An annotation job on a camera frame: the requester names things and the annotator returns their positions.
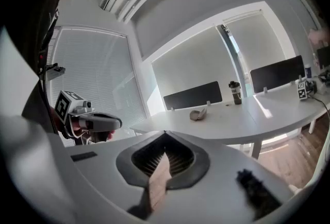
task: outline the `desk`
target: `desk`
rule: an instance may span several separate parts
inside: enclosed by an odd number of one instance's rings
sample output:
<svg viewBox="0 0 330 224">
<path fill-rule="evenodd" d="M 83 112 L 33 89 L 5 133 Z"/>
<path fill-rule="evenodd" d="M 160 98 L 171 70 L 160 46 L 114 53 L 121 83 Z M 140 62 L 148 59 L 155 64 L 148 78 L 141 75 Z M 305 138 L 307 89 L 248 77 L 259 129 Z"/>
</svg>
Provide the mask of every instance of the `desk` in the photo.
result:
<svg viewBox="0 0 330 224">
<path fill-rule="evenodd" d="M 326 110 L 314 99 L 300 101 L 296 85 L 273 89 L 267 94 L 244 98 L 242 105 L 221 102 L 175 111 L 165 111 L 147 118 L 131 127 L 134 132 L 170 130 L 204 139 L 219 139 L 223 144 L 254 143 L 252 156 L 258 158 L 263 140 L 301 128 L 323 115 Z M 319 95 L 330 107 L 330 94 Z M 192 110 L 207 107 L 203 121 L 189 118 Z"/>
</svg>

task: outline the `white wall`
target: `white wall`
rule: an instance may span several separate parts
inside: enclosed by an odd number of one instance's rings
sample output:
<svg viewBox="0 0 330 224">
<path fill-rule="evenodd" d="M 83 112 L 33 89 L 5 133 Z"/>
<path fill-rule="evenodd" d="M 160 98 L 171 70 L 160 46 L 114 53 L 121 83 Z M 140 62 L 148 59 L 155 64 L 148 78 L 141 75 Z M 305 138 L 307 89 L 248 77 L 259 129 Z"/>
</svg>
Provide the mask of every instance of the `white wall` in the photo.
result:
<svg viewBox="0 0 330 224">
<path fill-rule="evenodd" d="M 148 115 L 146 102 L 157 85 L 152 67 L 141 64 L 142 59 L 134 26 L 119 23 L 115 15 L 103 11 L 98 6 L 99 2 L 100 0 L 60 0 L 58 7 L 60 15 L 57 25 L 98 27 L 126 35 L 142 103 Z"/>
<path fill-rule="evenodd" d="M 143 59 L 195 24 L 233 7 L 254 2 L 270 6 L 305 63 L 312 63 L 309 29 L 315 27 L 299 0 L 148 0 L 133 20 Z"/>
<path fill-rule="evenodd" d="M 228 84 L 238 78 L 214 27 L 173 48 L 152 65 L 162 97 L 218 81 L 223 101 L 233 100 Z"/>
<path fill-rule="evenodd" d="M 263 16 L 249 16 L 226 24 L 249 71 L 285 60 L 281 45 Z"/>
</svg>

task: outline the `white curtain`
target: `white curtain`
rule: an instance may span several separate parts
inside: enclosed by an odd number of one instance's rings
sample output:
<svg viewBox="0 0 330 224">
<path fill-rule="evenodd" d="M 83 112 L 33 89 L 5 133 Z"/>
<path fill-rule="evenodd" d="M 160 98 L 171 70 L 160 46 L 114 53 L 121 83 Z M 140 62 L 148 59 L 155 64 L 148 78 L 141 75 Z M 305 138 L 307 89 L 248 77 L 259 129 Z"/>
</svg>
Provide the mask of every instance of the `white curtain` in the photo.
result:
<svg viewBox="0 0 330 224">
<path fill-rule="evenodd" d="M 275 32 L 263 14 L 227 23 L 249 71 L 285 60 Z"/>
<path fill-rule="evenodd" d="M 123 128 L 114 140 L 134 136 L 129 127 L 146 118 L 126 37 L 78 27 L 62 27 L 52 63 L 65 74 L 51 82 L 51 105 L 61 90 L 91 100 L 96 111 L 120 117 Z"/>
</svg>

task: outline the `dark sleeve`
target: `dark sleeve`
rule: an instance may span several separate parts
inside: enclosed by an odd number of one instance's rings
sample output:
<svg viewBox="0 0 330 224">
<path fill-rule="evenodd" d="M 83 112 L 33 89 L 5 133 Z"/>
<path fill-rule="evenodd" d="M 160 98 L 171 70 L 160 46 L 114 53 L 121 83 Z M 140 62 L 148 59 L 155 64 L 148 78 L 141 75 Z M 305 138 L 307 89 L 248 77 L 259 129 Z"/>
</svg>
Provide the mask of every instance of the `dark sleeve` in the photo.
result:
<svg viewBox="0 0 330 224">
<path fill-rule="evenodd" d="M 38 55 L 59 0 L 6 0 L 2 9 L 4 26 L 28 65 L 37 72 Z M 38 85 L 32 91 L 23 116 L 53 132 Z"/>
</svg>

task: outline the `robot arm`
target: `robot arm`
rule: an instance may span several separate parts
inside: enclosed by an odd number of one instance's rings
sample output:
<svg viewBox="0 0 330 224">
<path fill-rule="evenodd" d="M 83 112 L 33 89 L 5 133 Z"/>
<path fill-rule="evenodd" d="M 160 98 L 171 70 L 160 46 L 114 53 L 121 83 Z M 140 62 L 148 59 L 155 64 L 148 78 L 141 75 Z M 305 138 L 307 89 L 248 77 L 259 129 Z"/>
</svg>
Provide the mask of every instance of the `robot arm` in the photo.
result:
<svg viewBox="0 0 330 224">
<path fill-rule="evenodd" d="M 64 125 L 63 136 L 68 139 L 81 137 L 82 142 L 86 144 L 107 141 L 109 133 L 120 129 L 123 125 L 116 116 L 95 112 L 91 101 L 72 91 L 60 92 L 55 113 Z M 74 130 L 74 122 L 78 122 L 79 131 Z"/>
</svg>

